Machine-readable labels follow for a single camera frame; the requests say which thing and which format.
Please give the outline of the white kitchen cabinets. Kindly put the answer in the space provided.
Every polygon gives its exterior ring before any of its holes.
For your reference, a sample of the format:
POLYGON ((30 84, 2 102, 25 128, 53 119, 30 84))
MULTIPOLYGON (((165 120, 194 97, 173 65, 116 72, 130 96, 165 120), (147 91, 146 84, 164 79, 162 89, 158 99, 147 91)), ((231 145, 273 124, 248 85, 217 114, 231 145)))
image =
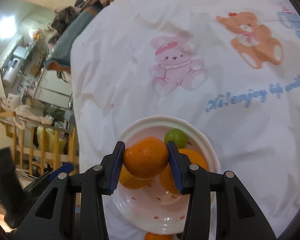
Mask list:
POLYGON ((32 106, 37 109, 44 109, 46 105, 50 104, 67 109, 71 95, 71 83, 58 78, 56 71, 44 69, 34 91, 32 106))

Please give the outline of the white water heater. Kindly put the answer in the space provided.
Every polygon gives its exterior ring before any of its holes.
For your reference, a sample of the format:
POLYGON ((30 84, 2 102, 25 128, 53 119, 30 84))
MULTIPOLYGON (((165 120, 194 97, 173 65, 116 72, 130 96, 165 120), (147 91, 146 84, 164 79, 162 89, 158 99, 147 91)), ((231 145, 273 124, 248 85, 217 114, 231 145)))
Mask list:
POLYGON ((15 82, 15 79, 19 73, 19 70, 22 67, 22 62, 19 58, 13 58, 9 63, 9 66, 5 72, 4 77, 2 78, 2 83, 4 86, 12 88, 15 82))

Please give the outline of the small mandarin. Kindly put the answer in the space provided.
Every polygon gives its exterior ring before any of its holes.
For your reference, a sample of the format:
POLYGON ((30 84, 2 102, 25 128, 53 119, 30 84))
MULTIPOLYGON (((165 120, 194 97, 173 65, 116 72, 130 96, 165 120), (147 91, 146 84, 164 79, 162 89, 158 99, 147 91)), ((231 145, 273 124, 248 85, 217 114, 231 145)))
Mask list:
POLYGON ((158 235, 154 233, 146 233, 144 236, 144 240, 171 240, 171 235, 158 235))
POLYGON ((167 146, 157 137, 145 137, 129 146, 123 155, 126 170, 139 180, 158 176, 168 165, 167 146))

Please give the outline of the white cartoon print bedsheet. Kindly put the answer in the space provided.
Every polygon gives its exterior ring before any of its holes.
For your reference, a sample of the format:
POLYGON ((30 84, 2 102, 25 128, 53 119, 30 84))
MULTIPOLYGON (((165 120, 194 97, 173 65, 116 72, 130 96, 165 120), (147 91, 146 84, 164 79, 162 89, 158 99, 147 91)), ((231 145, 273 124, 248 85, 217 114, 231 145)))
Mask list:
POLYGON ((281 236, 300 209, 300 16, 289 0, 115 0, 71 48, 79 170, 149 116, 211 142, 281 236))

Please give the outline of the pink strawberry ceramic plate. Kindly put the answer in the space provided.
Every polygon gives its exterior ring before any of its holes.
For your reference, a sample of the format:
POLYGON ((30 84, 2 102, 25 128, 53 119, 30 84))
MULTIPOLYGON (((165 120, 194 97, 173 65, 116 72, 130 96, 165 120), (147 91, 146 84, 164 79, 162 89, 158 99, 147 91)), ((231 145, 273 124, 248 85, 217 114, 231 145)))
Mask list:
MULTIPOLYGON (((156 115, 140 119, 129 126, 119 140, 127 147, 145 137, 164 140, 166 133, 174 128, 186 134, 185 148, 191 160, 210 172, 221 171, 217 155, 207 137, 178 118, 156 115)), ((177 193, 169 169, 145 182, 140 189, 128 189, 119 184, 111 199, 119 213, 141 230, 160 235, 173 235, 183 231, 189 196, 177 193)))

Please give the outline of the pile of clothes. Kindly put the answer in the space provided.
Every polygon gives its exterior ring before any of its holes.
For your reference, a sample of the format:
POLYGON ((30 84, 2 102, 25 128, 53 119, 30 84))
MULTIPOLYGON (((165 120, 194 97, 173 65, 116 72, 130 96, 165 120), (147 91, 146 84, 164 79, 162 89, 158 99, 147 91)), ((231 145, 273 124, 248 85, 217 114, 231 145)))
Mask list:
POLYGON ((61 36, 67 27, 78 18, 79 14, 84 11, 93 11, 92 14, 96 15, 96 9, 93 5, 98 5, 101 8, 106 7, 113 0, 77 0, 74 6, 61 7, 55 10, 53 22, 50 28, 57 35, 61 36))

